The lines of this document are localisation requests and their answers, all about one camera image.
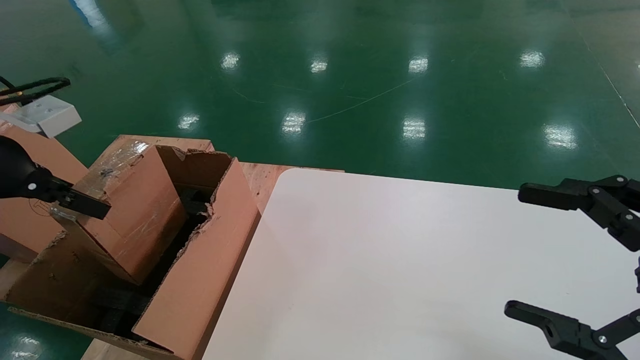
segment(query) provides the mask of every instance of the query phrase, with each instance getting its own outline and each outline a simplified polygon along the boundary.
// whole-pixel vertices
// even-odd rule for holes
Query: white tabletop
[[[278,181],[205,360],[540,360],[511,299],[597,329],[640,307],[637,255],[517,192],[294,169]],[[640,335],[622,343],[640,355]]]

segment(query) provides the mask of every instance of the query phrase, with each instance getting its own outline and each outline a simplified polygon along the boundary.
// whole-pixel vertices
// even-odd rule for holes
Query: torn cardboard edge
[[[99,318],[89,302],[95,289],[131,285],[95,260],[102,249],[86,236],[67,233],[52,241],[7,295],[7,302],[22,308],[13,312],[150,359],[188,360],[204,354],[260,215],[236,158],[156,147],[176,188],[201,188],[211,196],[207,220],[179,250],[133,328],[168,351],[93,328]]]

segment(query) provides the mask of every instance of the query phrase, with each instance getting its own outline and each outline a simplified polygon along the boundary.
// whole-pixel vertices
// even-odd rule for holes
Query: wooden board
[[[93,340],[80,360],[147,360],[147,358],[101,340]]]

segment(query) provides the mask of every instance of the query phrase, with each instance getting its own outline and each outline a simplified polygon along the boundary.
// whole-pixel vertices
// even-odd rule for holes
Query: cardboard box
[[[109,202],[107,216],[99,220],[54,205],[53,217],[69,232],[87,232],[108,269],[141,284],[186,220],[156,147],[116,139],[74,189]]]
[[[5,300],[21,309],[10,311],[149,359],[202,357],[260,215],[237,159],[175,147],[156,151],[176,189],[198,189],[211,201],[205,222],[179,251],[133,327],[155,346],[96,330],[100,311],[90,301],[95,290],[133,285],[94,260],[99,246],[78,227],[52,242],[17,280]]]
[[[0,135],[17,141],[33,161],[70,183],[87,173],[86,167],[55,139],[2,120]],[[37,199],[0,199],[0,253],[26,263],[33,260],[62,230],[49,215],[50,207],[50,203]]]

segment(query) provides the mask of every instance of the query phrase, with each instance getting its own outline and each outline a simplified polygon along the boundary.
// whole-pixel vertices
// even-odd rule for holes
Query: box flap
[[[112,208],[105,219],[59,206],[52,213],[75,218],[124,270],[126,275],[116,271],[118,276],[142,283],[186,219],[156,148],[139,140],[118,138],[74,188],[106,199]],[[113,264],[105,265],[113,269]]]
[[[86,242],[76,234],[61,233],[15,281],[5,301],[57,320],[91,326],[100,313],[90,305],[95,289],[128,283],[98,263]]]
[[[79,325],[74,325],[72,323],[68,323],[68,322],[64,322],[64,321],[59,321],[57,319],[54,318],[50,318],[48,316],[42,316],[39,314],[35,314],[35,313],[30,313],[29,311],[25,311],[25,310],[21,310],[21,309],[16,309],[15,307],[9,307],[9,311],[11,311],[12,313],[18,314],[18,315],[22,315],[22,316],[26,316],[28,318],[32,318],[35,320],[40,320],[43,322],[48,322],[48,323],[52,323],[54,325],[60,326],[60,327],[65,327],[67,329],[71,329],[77,332],[80,332],[81,334],[85,334],[87,336],[91,336],[92,338],[98,339],[98,340],[102,340],[105,343],[109,343],[113,346],[119,347],[119,348],[123,348],[124,350],[130,351],[134,354],[138,354],[140,356],[144,356],[147,359],[150,360],[180,360],[178,357],[176,357],[175,355],[158,349],[158,348],[154,348],[154,347],[150,347],[148,345],[144,345],[142,343],[137,343],[135,341],[126,339],[126,338],[122,338],[120,336],[115,336],[113,334],[108,334],[106,332],[102,332],[102,331],[98,331],[98,330],[94,330],[94,329],[90,329],[88,327],[84,327],[84,326],[79,326]]]
[[[193,163],[175,166],[204,176],[210,169],[199,170],[197,161],[220,158],[202,153],[188,154],[186,159],[193,155]],[[205,346],[209,341],[258,221],[257,206],[234,158],[213,195],[210,219],[194,232],[133,332],[183,359],[203,352],[201,341]]]

